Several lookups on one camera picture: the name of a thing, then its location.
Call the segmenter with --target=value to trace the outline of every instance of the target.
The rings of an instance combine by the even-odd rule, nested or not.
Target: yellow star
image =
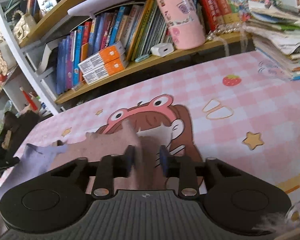
[[[101,114],[102,112],[103,112],[103,109],[99,110],[99,111],[96,113],[96,115],[99,115],[99,114]]]
[[[69,134],[70,132],[71,132],[71,127],[68,128],[68,129],[65,129],[65,130],[63,131],[63,133],[61,134],[61,136],[64,137],[64,136],[66,136],[67,134]]]
[[[261,133],[252,132],[247,132],[247,137],[242,142],[247,145],[250,150],[254,150],[257,146],[265,144],[263,140],[261,140]]]

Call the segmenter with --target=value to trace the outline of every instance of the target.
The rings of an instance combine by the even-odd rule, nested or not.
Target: pink tumbler
[[[157,3],[177,49],[192,49],[205,43],[192,0],[157,0]]]

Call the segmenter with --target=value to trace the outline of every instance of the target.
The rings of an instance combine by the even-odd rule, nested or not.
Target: orange and white box
[[[121,57],[125,53],[125,49],[122,46],[121,41],[100,50],[96,54],[88,57],[84,61],[78,64],[83,74],[92,71],[93,69],[100,67],[116,58]]]
[[[101,79],[105,78],[107,76],[111,76],[119,71],[124,70],[127,65],[128,61],[125,60],[125,55],[121,55],[121,57],[116,58],[115,60],[112,60],[102,66],[99,66],[97,68],[94,68],[92,71],[89,71],[88,73],[83,74],[83,77],[88,85],[91,83]]]

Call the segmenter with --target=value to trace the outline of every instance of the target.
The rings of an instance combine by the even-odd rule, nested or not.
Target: pink checkered tablecloth
[[[167,136],[159,134],[171,152],[195,145],[202,159],[217,157],[287,193],[299,187],[300,81],[285,78],[257,51],[158,76],[51,117],[16,156],[26,143],[75,143],[88,131],[112,133],[124,118],[141,135],[165,127]]]

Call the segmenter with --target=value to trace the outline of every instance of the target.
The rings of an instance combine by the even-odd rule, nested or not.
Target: black circular joint
[[[291,201],[281,189],[252,176],[226,177],[206,194],[203,206],[212,220],[239,235],[269,232],[254,228],[264,215],[286,213]]]
[[[87,198],[68,178],[43,176],[7,191],[0,213],[9,228],[27,233],[48,233],[80,219]]]

